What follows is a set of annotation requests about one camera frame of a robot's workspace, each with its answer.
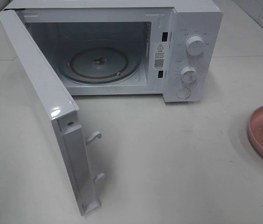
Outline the pink round plate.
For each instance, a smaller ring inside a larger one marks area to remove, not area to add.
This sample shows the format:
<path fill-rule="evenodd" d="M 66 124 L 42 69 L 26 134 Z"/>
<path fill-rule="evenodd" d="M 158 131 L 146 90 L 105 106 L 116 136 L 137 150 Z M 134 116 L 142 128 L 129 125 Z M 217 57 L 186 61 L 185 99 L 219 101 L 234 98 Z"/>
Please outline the pink round plate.
<path fill-rule="evenodd" d="M 247 132 L 251 146 L 263 158 L 263 105 L 251 113 Z"/>

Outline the round door release button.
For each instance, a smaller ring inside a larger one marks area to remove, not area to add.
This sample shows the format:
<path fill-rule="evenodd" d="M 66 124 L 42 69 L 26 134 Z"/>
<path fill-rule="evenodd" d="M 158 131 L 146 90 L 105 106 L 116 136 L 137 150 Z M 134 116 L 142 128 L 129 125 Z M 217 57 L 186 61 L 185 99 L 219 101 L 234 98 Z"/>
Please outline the round door release button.
<path fill-rule="evenodd" d="M 187 99 L 191 95 L 191 90 L 189 88 L 181 88 L 177 91 L 177 97 L 180 99 Z"/>

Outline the glass microwave turntable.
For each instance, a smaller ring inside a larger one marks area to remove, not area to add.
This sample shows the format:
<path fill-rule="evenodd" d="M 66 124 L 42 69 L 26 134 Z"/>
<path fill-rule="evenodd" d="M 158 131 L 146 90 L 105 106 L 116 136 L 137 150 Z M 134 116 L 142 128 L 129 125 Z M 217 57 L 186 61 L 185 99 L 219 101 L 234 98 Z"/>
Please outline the glass microwave turntable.
<path fill-rule="evenodd" d="M 142 51 L 134 42 L 92 40 L 74 45 L 59 59 L 59 71 L 82 84 L 107 84 L 132 75 L 140 66 Z"/>

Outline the white microwave door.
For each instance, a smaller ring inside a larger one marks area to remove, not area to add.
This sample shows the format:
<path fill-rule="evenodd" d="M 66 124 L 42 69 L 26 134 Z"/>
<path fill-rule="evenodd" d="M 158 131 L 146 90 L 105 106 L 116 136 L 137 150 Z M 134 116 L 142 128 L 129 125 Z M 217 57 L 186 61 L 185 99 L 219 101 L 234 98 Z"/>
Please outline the white microwave door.
<path fill-rule="evenodd" d="M 81 215 L 99 207 L 86 146 L 100 132 L 85 138 L 79 107 L 14 10 L 0 12 L 0 22 L 24 79 L 24 86 L 49 142 L 61 153 Z"/>

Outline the white microwave oven body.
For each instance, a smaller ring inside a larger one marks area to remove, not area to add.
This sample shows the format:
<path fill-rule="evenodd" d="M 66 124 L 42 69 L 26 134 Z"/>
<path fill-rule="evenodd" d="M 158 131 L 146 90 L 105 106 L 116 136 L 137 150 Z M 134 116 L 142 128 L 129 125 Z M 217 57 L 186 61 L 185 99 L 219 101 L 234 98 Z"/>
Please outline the white microwave oven body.
<path fill-rule="evenodd" d="M 13 0 L 14 10 L 72 96 L 159 94 L 165 102 L 199 101 L 214 51 L 222 12 L 211 0 Z M 190 56 L 185 40 L 201 35 L 204 51 Z M 139 68 L 107 84 L 82 84 L 59 71 L 59 59 L 74 45 L 92 40 L 134 42 L 142 51 Z M 163 69 L 153 67 L 153 47 L 166 48 Z M 197 80 L 182 82 L 180 71 L 192 66 Z M 187 99 L 177 91 L 189 88 Z"/>

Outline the upper white round knob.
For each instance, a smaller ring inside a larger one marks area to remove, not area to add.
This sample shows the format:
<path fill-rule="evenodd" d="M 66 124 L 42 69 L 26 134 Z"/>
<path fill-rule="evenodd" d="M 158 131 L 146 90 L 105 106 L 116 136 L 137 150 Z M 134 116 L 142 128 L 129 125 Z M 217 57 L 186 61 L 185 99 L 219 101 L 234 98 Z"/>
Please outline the upper white round knob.
<path fill-rule="evenodd" d="M 186 51 L 190 56 L 198 56 L 203 53 L 205 40 L 201 35 L 192 35 L 185 40 Z"/>

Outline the white timer knob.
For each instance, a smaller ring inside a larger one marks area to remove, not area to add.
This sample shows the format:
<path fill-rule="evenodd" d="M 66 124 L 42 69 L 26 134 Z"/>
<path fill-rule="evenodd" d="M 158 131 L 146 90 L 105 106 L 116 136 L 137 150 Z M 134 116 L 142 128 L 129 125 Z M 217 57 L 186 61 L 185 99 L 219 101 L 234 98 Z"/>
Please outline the white timer knob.
<path fill-rule="evenodd" d="M 180 71 L 180 76 L 182 82 L 191 84 L 197 80 L 197 71 L 192 66 L 186 66 Z"/>

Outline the white warning label sticker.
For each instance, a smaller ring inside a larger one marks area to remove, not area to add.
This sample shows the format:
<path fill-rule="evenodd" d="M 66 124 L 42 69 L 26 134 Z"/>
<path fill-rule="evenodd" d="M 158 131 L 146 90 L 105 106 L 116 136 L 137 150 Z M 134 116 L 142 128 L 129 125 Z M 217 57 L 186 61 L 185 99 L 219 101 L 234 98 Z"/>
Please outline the white warning label sticker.
<path fill-rule="evenodd" d="M 153 47 L 153 67 L 163 69 L 165 65 L 166 48 L 163 42 L 155 42 Z"/>

